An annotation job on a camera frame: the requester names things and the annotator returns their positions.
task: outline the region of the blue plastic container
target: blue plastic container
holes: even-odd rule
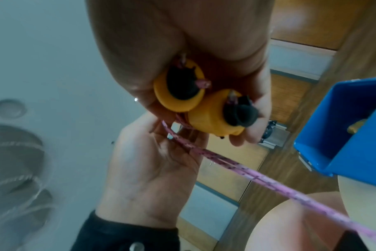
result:
[[[355,134],[347,128],[368,118]],[[332,87],[295,140],[316,171],[376,185],[376,78]]]

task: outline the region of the yellow cylinder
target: yellow cylinder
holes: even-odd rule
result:
[[[187,59],[185,67],[190,69],[195,67],[195,75],[197,79],[205,79],[201,68],[192,60]],[[174,112],[187,112],[192,110],[202,101],[203,96],[205,95],[205,90],[200,89],[194,97],[187,100],[175,98],[167,87],[168,70],[169,67],[154,80],[154,91],[157,99],[164,107]]]
[[[199,131],[214,134],[218,137],[239,135],[245,129],[242,126],[228,124],[223,115],[223,108],[232,89],[223,89],[206,95],[202,102],[186,113],[186,120]],[[242,94],[234,91],[237,97]]]

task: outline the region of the pink rope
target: pink rope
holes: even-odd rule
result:
[[[219,164],[220,166],[229,169],[241,176],[244,176],[257,184],[264,186],[268,189],[271,189],[287,198],[295,200],[296,202],[300,203],[304,207],[313,210],[317,213],[320,213],[329,219],[333,220],[337,224],[366,236],[367,238],[371,239],[372,241],[376,242],[376,231],[369,229],[368,227],[357,223],[351,220],[346,215],[322,204],[317,202],[316,200],[310,198],[309,196],[298,192],[290,187],[287,187],[280,182],[277,182],[274,179],[271,179],[257,171],[254,171],[236,161],[233,161],[229,158],[221,156],[217,153],[213,153],[207,149],[203,149],[201,147],[196,146],[195,144],[191,143],[190,141],[180,137],[177,135],[173,130],[171,130],[166,123],[162,122],[164,128],[168,133],[173,136],[173,139],[179,142],[180,144],[184,145],[187,148],[192,149],[196,153],[208,158],[209,160]]]

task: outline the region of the metal button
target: metal button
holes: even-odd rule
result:
[[[134,242],[130,245],[129,251],[144,251],[144,244],[141,242]]]

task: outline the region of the round stain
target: round stain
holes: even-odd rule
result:
[[[0,117],[4,119],[20,118],[26,113],[25,105],[16,99],[0,100]]]

